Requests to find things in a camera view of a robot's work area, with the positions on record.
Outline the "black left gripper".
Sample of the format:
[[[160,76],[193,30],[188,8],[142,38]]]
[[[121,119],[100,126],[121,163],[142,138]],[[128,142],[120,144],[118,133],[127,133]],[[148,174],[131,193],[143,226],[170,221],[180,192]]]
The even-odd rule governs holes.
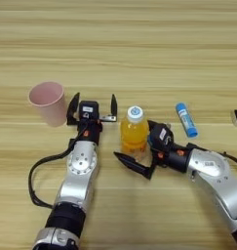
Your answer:
[[[103,122],[116,122],[117,121],[117,101],[114,94],[111,97],[111,115],[103,115],[100,118],[93,117],[80,117],[79,121],[75,117],[79,104],[80,93],[77,93],[70,101],[67,109],[66,119],[67,125],[78,124],[78,135],[76,141],[87,141],[99,144],[99,135],[102,132]]]

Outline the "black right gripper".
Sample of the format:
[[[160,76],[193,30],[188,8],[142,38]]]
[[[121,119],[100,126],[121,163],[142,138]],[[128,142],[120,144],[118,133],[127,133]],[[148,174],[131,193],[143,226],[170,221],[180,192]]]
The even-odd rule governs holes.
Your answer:
[[[152,130],[155,126],[165,126],[165,123],[155,122],[153,120],[147,120],[149,130]],[[168,152],[160,149],[152,148],[152,157],[158,166],[170,167],[181,173],[187,171],[187,162],[189,157],[189,150],[186,147],[174,145]],[[151,179],[151,176],[155,170],[155,163],[151,162],[149,167],[146,167],[138,163],[132,156],[114,151],[114,155],[130,170],[141,174],[147,180]]]

